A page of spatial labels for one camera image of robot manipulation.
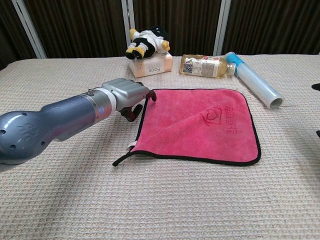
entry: bottle label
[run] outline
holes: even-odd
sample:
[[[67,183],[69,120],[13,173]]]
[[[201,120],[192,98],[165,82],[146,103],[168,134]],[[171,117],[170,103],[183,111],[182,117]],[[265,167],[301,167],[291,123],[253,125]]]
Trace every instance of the bottle label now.
[[[191,75],[216,78],[220,58],[217,56],[204,56],[202,59],[186,58],[183,72]]]

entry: dark curtain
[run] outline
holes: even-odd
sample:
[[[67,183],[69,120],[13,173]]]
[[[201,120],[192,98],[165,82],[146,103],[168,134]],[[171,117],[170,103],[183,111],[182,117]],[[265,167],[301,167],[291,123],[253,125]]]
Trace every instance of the dark curtain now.
[[[0,1],[0,70],[18,60],[36,58],[11,0]]]
[[[25,0],[48,58],[124,56],[120,0]]]
[[[232,0],[222,53],[318,54],[319,0]]]
[[[221,0],[133,0],[135,28],[155,25],[169,35],[170,53],[212,55]]]

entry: plastic bottle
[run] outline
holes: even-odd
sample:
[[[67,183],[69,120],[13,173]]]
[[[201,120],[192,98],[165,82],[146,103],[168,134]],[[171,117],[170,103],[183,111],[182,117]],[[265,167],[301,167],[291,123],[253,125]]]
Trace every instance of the plastic bottle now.
[[[232,76],[236,64],[227,63],[223,57],[184,54],[181,59],[180,73],[209,78]]]

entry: bottle cap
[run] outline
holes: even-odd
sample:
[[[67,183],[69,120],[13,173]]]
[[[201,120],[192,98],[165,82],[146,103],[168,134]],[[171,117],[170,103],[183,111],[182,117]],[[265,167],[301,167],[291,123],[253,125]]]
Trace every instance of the bottle cap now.
[[[235,63],[228,63],[226,68],[226,74],[232,76],[235,74],[236,71],[236,64]]]

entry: pink towel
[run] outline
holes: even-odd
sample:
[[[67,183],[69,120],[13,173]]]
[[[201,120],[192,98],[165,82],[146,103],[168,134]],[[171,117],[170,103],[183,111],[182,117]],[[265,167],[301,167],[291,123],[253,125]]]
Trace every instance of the pink towel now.
[[[245,97],[231,89],[156,89],[147,101],[132,155],[252,165],[261,150]]]

